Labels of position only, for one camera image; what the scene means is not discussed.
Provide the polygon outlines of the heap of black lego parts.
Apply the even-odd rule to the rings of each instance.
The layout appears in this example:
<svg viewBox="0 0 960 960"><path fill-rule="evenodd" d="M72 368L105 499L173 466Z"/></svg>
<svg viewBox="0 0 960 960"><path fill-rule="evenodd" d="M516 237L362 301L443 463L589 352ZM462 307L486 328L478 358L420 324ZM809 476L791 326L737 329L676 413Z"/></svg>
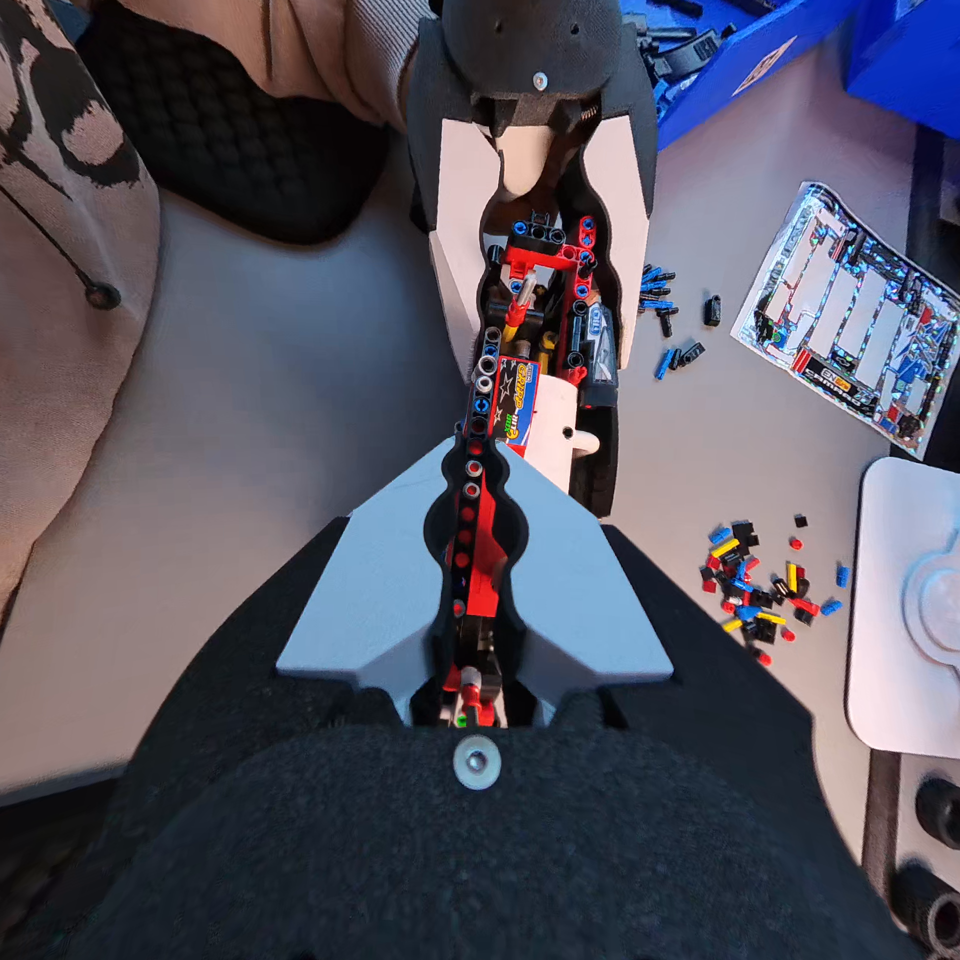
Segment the heap of black lego parts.
<svg viewBox="0 0 960 960"><path fill-rule="evenodd" d="M648 7L661 8L690 20L699 21L705 13L704 2L652 1ZM749 25L777 11L779 2L732 1L721 5L735 9L748 19ZM719 52L722 44L738 32L736 22L728 22L717 30L713 26L647 26L637 28L637 46L651 74L653 84L664 82L677 87L695 79Z"/></svg>

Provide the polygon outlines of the black hoodie drawstring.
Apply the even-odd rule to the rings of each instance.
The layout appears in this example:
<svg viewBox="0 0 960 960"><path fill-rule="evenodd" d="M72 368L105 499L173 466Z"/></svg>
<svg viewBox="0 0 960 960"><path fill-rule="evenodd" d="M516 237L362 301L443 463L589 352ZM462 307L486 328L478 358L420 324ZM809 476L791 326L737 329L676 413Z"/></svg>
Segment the black hoodie drawstring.
<svg viewBox="0 0 960 960"><path fill-rule="evenodd" d="M41 236L54 248L56 253L68 264L72 272L77 277L87 303L96 310L111 311L121 306L122 296L120 292L110 283L101 282L89 276L84 269L77 264L74 258L66 251L61 243L53 234L32 214L29 210L4 186L1 186L1 194L19 211L19 213L30 223Z"/></svg>

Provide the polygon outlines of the long black lego beam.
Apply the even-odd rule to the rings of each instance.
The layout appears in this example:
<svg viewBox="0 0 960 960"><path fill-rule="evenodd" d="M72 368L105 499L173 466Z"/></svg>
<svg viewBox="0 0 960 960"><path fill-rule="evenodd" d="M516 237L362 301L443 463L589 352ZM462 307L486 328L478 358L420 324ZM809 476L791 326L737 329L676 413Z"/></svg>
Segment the long black lego beam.
<svg viewBox="0 0 960 960"><path fill-rule="evenodd" d="M486 483L486 461L499 370L499 330L486 331L471 376L466 414L458 426L465 465L455 499L456 528L444 559L451 570L455 618L495 618L495 566L501 550L494 537L496 502Z"/></svg>

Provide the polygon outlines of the holographic sticker sheet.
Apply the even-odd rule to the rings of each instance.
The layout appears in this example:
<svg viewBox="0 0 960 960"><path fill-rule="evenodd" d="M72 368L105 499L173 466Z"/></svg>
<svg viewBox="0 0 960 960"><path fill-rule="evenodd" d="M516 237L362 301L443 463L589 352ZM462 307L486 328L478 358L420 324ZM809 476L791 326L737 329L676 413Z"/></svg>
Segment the holographic sticker sheet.
<svg viewBox="0 0 960 960"><path fill-rule="evenodd" d="M730 336L920 461L958 368L958 294L805 181Z"/></svg>

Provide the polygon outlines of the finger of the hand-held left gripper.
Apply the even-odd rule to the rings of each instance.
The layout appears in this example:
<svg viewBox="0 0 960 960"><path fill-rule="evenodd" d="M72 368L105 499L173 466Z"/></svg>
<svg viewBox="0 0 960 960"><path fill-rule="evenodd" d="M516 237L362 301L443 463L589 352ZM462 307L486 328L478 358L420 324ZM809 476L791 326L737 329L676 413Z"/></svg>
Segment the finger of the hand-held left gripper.
<svg viewBox="0 0 960 960"><path fill-rule="evenodd" d="M463 381L471 380L482 328L479 292L488 261L482 246L486 211L498 193L501 159L472 123L441 123L436 225L429 251L451 350Z"/></svg>
<svg viewBox="0 0 960 960"><path fill-rule="evenodd" d="M602 260L611 270L619 321L617 365L630 363L640 310L650 216L641 165L629 114L600 120L579 147L576 164L586 193L599 204L606 222Z"/></svg>

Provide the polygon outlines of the black lego tyre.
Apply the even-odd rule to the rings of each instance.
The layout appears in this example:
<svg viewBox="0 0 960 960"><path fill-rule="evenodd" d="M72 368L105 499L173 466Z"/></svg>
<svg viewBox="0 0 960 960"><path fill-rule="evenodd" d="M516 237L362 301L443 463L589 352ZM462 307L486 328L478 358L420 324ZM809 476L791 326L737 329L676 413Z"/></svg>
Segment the black lego tyre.
<svg viewBox="0 0 960 960"><path fill-rule="evenodd" d="M890 906L930 954L959 957L959 893L918 862L901 866L890 883Z"/></svg>
<svg viewBox="0 0 960 960"><path fill-rule="evenodd" d="M934 840L959 850L959 785L929 776L918 786L915 810L919 825Z"/></svg>

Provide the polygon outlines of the bunch of blue black pins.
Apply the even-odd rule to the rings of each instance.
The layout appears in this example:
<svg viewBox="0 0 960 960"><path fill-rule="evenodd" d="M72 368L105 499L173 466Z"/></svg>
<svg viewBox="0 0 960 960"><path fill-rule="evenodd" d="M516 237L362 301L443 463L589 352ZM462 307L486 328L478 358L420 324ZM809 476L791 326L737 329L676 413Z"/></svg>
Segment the bunch of blue black pins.
<svg viewBox="0 0 960 960"><path fill-rule="evenodd" d="M676 304L670 298L672 294L671 283L675 279L676 273L674 271L650 264L646 265L641 278L638 313L647 310L670 313L676 310Z"/></svg>

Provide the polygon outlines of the white book stand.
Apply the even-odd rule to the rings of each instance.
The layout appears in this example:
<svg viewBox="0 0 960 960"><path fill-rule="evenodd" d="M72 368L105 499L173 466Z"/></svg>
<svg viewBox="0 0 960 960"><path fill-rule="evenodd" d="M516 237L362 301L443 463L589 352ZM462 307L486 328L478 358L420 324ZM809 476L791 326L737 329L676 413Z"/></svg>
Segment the white book stand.
<svg viewBox="0 0 960 960"><path fill-rule="evenodd" d="M846 716L873 749L959 757L959 476L885 458L861 486Z"/></svg>

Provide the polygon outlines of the person's left forearm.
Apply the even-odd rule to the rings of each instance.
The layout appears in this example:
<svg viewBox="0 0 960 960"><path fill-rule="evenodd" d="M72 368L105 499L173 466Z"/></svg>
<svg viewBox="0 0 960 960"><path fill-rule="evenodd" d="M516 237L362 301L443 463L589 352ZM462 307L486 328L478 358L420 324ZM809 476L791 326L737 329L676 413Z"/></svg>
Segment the person's left forearm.
<svg viewBox="0 0 960 960"><path fill-rule="evenodd" d="M124 1L141 17L206 37L275 98L341 104L406 131L405 100L426 1Z"/></svg>

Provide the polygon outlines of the lego race car model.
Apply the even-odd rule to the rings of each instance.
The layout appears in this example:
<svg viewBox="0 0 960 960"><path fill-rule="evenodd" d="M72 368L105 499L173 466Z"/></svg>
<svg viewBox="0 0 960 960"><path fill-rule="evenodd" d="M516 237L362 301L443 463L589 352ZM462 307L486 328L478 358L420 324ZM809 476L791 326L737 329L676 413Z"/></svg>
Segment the lego race car model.
<svg viewBox="0 0 960 960"><path fill-rule="evenodd" d="M487 448L505 445L602 517L616 481L618 354L617 325L594 278L596 241L591 214L567 227L546 213L512 223L503 243L487 250L474 367L487 331L499 330ZM487 475L486 487L495 536L498 505ZM495 540L499 595L507 553ZM457 645L438 719L459 729L506 727L495 617L456 618L452 601Z"/></svg>

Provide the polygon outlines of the pile of small colourful pieces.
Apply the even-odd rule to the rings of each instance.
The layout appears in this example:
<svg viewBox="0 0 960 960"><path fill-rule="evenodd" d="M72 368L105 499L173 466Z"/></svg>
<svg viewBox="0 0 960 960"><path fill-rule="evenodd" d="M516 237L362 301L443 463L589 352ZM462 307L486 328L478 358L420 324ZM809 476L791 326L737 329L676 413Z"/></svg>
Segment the pile of small colourful pieces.
<svg viewBox="0 0 960 960"><path fill-rule="evenodd" d="M821 590L807 566L809 520L797 513L794 524L778 567L762 559L761 538L748 519L714 526L699 566L702 592L718 601L721 628L765 668L773 666L775 646L792 645L804 630L839 618L853 580L852 568L840 561L831 585Z"/></svg>

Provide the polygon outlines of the dark cloth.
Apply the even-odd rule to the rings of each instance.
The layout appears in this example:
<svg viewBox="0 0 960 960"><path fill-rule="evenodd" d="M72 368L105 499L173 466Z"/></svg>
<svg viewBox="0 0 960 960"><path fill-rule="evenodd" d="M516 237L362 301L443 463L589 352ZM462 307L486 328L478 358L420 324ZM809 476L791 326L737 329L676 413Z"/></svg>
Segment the dark cloth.
<svg viewBox="0 0 960 960"><path fill-rule="evenodd" d="M102 831L118 780L105 779L1 809L1 957L27 958L30 924Z"/></svg>

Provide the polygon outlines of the blue parts bin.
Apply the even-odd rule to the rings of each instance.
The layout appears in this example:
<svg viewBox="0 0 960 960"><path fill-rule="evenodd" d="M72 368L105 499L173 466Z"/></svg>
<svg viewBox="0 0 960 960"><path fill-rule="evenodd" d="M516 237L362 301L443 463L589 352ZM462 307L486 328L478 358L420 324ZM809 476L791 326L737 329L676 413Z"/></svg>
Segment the blue parts bin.
<svg viewBox="0 0 960 960"><path fill-rule="evenodd" d="M959 2L864 1L846 92L959 139Z"/></svg>

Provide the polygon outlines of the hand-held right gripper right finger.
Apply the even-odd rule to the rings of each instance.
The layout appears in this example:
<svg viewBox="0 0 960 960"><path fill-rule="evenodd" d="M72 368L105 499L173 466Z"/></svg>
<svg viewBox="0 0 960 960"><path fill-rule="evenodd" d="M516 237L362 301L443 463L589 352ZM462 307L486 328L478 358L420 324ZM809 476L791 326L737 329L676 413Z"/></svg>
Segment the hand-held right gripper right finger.
<svg viewBox="0 0 960 960"><path fill-rule="evenodd" d="M518 671L548 724L563 696L607 685L660 682L673 664L599 520L503 443L506 495L527 523L510 571L526 626Z"/></svg>

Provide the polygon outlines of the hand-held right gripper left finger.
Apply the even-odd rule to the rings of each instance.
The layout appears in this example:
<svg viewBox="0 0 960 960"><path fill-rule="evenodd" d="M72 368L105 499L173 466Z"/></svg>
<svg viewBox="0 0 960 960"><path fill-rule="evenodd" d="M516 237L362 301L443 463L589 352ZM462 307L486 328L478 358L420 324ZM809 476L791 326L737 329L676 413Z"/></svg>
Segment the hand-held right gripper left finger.
<svg viewBox="0 0 960 960"><path fill-rule="evenodd" d="M448 490L448 438L353 510L275 668L354 690L385 691L404 724L433 673L428 630L442 570L426 543L428 510Z"/></svg>

